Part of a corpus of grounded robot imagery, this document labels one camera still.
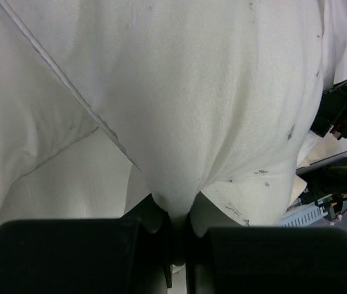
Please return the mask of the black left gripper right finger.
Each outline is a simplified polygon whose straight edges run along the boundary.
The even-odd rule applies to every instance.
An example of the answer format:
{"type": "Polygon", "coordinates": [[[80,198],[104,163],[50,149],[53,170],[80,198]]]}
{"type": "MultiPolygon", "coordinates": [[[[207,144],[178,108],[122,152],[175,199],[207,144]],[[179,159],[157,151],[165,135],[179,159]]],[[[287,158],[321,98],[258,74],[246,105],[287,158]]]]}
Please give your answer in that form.
{"type": "Polygon", "coordinates": [[[347,233],[241,226],[198,194],[185,226],[188,293],[347,293],[347,233]]]}

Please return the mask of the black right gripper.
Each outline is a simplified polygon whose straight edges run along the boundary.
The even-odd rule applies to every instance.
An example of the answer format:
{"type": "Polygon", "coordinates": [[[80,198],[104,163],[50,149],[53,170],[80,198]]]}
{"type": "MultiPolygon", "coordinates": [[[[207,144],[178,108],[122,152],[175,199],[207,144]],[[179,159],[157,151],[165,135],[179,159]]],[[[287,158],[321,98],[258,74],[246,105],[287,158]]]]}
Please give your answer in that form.
{"type": "Polygon", "coordinates": [[[347,138],[347,80],[324,90],[310,130],[319,137],[347,138]]]}

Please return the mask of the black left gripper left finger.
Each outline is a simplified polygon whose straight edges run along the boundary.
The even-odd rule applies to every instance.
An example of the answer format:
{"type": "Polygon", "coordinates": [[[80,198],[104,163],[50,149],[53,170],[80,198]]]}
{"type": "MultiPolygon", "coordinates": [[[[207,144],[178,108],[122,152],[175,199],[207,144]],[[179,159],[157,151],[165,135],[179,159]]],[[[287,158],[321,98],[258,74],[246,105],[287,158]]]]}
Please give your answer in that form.
{"type": "Polygon", "coordinates": [[[151,197],[117,219],[0,226],[0,293],[166,293],[171,224],[151,197]]]}

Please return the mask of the white pillow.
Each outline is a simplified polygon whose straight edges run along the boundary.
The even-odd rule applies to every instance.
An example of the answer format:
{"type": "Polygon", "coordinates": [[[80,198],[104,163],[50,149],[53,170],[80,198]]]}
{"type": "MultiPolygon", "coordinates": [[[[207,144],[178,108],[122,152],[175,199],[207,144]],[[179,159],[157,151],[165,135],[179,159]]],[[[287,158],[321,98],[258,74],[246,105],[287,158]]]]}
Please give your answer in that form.
{"type": "Polygon", "coordinates": [[[101,129],[180,223],[275,225],[347,54],[347,1],[0,1],[0,209],[101,129]]]}

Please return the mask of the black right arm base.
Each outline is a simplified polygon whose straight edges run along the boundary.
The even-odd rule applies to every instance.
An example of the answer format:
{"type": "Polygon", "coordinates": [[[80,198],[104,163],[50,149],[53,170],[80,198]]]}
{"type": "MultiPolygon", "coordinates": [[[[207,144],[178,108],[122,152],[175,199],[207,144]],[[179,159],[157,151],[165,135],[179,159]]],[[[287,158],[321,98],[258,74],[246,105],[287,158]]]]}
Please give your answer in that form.
{"type": "Polygon", "coordinates": [[[307,183],[301,193],[302,203],[317,202],[327,195],[347,194],[347,157],[316,167],[299,176],[307,183]]]}

